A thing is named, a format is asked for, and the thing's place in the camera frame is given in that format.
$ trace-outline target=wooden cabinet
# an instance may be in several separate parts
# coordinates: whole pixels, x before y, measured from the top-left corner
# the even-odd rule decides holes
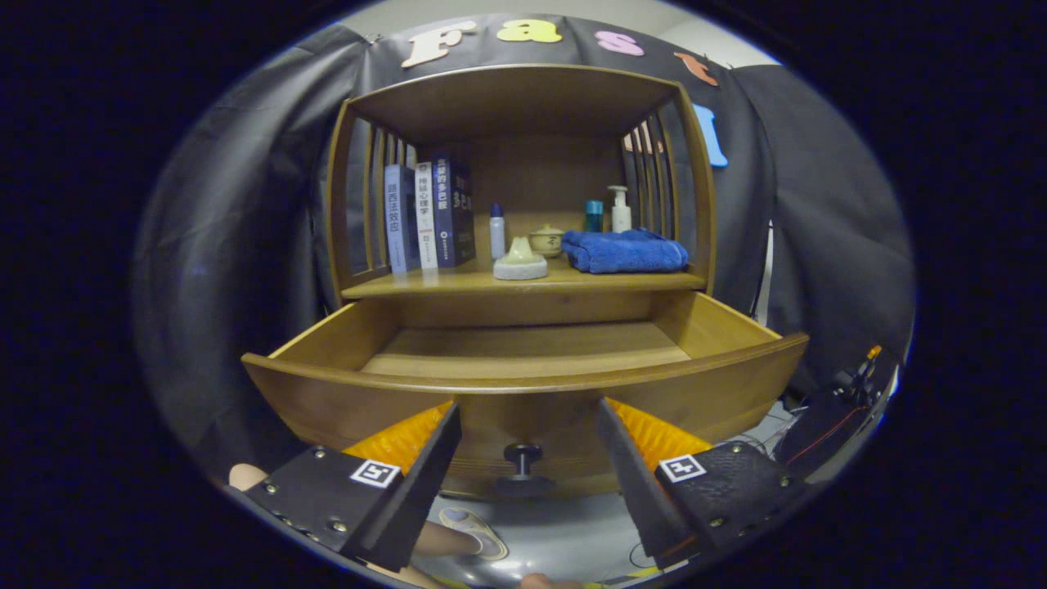
[[[670,140],[667,118],[682,124],[683,142]],[[363,165],[351,174],[351,138],[361,124]],[[420,160],[436,150],[468,159],[475,259],[389,272],[379,172],[402,162],[407,145]],[[685,173],[687,194],[678,189]],[[694,235],[685,243],[686,271],[588,274],[561,255],[544,278],[493,277],[491,202],[505,208],[509,235],[544,223],[581,229],[584,201],[606,200],[606,186],[623,183],[634,223],[673,239]],[[533,472],[554,479],[557,495],[615,491],[596,436],[602,397],[715,443],[759,423],[806,346],[806,336],[782,338],[707,296],[713,201],[698,122],[674,82],[582,66],[498,66],[349,99],[326,199],[342,307],[268,357],[245,355],[244,364],[298,436],[335,448],[456,400],[463,439],[445,493],[492,495],[494,480],[512,471],[503,448],[519,441],[542,447]],[[351,207],[362,219],[356,234]]]

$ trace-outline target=book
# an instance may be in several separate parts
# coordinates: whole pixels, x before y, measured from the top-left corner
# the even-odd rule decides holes
[[[385,236],[389,266],[403,273],[419,266],[415,171],[395,163],[385,166]]]
[[[437,201],[437,264],[452,268],[476,256],[468,167],[447,154],[439,155],[432,163],[432,189]]]
[[[418,248],[422,268],[436,268],[437,231],[432,206],[432,162],[420,161],[415,169],[415,209],[418,212]]]

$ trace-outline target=small bottle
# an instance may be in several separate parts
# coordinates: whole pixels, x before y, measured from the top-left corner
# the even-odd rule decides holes
[[[491,205],[491,258],[497,259],[506,254],[506,218],[502,205]]]
[[[603,202],[600,200],[585,201],[585,230],[589,232],[603,231]]]
[[[610,209],[610,230],[622,232],[632,228],[632,209],[625,204],[625,186],[607,186],[615,192],[615,206]]]

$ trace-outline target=ceramic lid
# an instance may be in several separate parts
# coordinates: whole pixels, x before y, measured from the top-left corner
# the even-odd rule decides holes
[[[531,231],[531,234],[563,234],[563,231],[557,228],[553,228],[549,226],[549,223],[545,223],[545,225],[542,226],[540,229]]]

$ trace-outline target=dark blue book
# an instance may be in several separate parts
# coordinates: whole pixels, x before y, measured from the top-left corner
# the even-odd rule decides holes
[[[469,169],[447,154],[432,160],[436,192],[437,263],[453,268],[476,256]]]
[[[389,266],[395,273],[421,265],[415,209],[415,171],[406,165],[385,166],[385,236]]]

